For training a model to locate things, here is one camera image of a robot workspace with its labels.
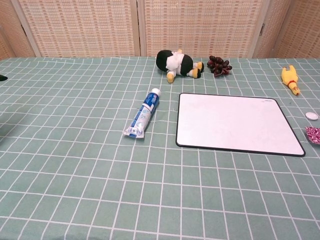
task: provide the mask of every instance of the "white board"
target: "white board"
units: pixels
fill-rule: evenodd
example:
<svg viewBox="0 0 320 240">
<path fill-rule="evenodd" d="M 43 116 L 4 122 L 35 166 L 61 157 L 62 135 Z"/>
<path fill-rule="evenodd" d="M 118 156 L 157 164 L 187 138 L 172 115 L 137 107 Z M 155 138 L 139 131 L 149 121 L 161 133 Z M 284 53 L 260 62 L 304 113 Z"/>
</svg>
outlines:
<svg viewBox="0 0 320 240">
<path fill-rule="evenodd" d="M 180 147 L 303 157 L 306 153 L 272 98 L 181 93 Z"/>
</svg>

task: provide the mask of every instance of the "pink wrapped candy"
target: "pink wrapped candy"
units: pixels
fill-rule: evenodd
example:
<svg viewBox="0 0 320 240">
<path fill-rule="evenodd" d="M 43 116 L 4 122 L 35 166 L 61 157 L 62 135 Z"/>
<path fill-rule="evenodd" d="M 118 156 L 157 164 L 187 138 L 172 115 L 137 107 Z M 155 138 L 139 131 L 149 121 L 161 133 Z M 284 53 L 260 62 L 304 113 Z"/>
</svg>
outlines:
<svg viewBox="0 0 320 240">
<path fill-rule="evenodd" d="M 314 144 L 320 144 L 320 128 L 306 126 L 306 135 L 308 136 L 309 140 Z"/>
</svg>

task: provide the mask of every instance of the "plush panda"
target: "plush panda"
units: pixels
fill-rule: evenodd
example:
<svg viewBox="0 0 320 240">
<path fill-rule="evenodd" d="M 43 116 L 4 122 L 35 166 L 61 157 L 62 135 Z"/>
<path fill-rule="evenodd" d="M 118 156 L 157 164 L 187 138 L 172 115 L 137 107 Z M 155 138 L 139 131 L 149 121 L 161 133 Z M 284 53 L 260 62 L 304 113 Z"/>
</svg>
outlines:
<svg viewBox="0 0 320 240">
<path fill-rule="evenodd" d="M 194 62 L 190 56 L 183 54 L 181 49 L 159 51 L 155 63 L 160 70 L 167 73 L 166 78 L 170 84 L 174 82 L 176 75 L 198 79 L 205 68 L 202 62 Z"/>
</svg>

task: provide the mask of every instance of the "grapes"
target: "grapes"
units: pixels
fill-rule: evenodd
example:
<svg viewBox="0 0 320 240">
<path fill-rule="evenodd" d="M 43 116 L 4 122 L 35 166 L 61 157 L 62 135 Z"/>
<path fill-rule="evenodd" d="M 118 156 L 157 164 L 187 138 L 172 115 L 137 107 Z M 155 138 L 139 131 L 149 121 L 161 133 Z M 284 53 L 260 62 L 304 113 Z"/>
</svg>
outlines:
<svg viewBox="0 0 320 240">
<path fill-rule="evenodd" d="M 210 72 L 213 73 L 215 77 L 220 75 L 228 75 L 232 66 L 229 65 L 230 62 L 228 60 L 224 61 L 219 56 L 209 56 L 209 61 L 207 62 L 207 66 L 210 69 Z"/>
</svg>

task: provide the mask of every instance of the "rubber chicken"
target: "rubber chicken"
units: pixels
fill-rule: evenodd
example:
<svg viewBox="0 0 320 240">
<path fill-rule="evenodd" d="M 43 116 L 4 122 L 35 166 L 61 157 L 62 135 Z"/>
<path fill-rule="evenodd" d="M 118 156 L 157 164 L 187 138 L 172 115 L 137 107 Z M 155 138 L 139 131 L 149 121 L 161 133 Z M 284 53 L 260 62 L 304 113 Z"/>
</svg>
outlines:
<svg viewBox="0 0 320 240">
<path fill-rule="evenodd" d="M 286 67 L 282 69 L 282 82 L 284 85 L 288 86 L 294 95 L 300 94 L 300 89 L 298 88 L 298 75 L 296 69 L 293 65 L 289 65 L 290 70 L 287 70 Z"/>
</svg>

